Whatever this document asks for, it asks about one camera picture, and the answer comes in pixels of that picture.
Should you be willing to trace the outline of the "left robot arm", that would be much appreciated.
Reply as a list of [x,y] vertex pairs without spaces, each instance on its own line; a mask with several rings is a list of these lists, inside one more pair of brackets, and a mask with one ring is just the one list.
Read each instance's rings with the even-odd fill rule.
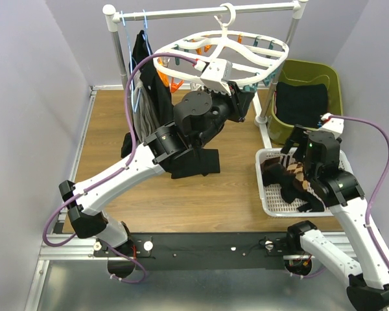
[[128,229],[112,220],[105,206],[143,181],[165,172],[173,179],[220,173],[219,152],[206,144],[226,121],[243,122],[255,96],[230,81],[227,94],[208,89],[187,93],[173,107],[173,120],[150,134],[116,164],[85,181],[64,181],[60,193],[79,238],[96,236],[117,256],[130,251]]

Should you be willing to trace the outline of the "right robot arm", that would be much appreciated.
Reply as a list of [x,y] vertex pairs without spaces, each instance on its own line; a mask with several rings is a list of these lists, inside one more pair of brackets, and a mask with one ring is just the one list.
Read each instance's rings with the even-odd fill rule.
[[340,143],[330,130],[309,131],[296,125],[281,153],[297,146],[295,160],[303,163],[305,178],[342,226],[356,258],[308,220],[288,227],[285,245],[291,253],[315,256],[342,282],[356,310],[384,310],[389,307],[389,249],[368,215],[368,202],[356,177],[339,167]]

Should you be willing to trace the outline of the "brown striped sock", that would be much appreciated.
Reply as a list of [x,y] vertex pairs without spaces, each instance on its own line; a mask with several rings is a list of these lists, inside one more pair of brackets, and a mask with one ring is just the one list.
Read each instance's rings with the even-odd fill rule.
[[265,170],[266,167],[269,167],[271,165],[275,165],[275,164],[278,164],[278,163],[279,163],[279,158],[278,157],[274,157],[274,158],[270,158],[270,159],[265,159],[261,163],[261,169]]
[[281,154],[281,156],[279,157],[279,164],[285,167],[286,169],[288,169],[288,167],[294,164],[295,162],[296,160],[291,155]]

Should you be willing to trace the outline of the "white round clip hanger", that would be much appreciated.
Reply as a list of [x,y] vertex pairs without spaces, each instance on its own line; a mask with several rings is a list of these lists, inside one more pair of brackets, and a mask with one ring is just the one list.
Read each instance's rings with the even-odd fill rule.
[[230,61],[232,70],[229,81],[236,82],[239,87],[258,84],[275,73],[289,55],[287,43],[263,34],[230,30],[240,10],[230,3],[224,3],[220,7],[226,9],[230,18],[223,22],[219,15],[215,15],[220,25],[218,30],[194,33],[155,52],[153,63],[158,73],[203,85],[200,81],[200,71],[191,74],[166,67],[162,58],[178,58],[191,63],[192,66],[196,65],[197,60]]

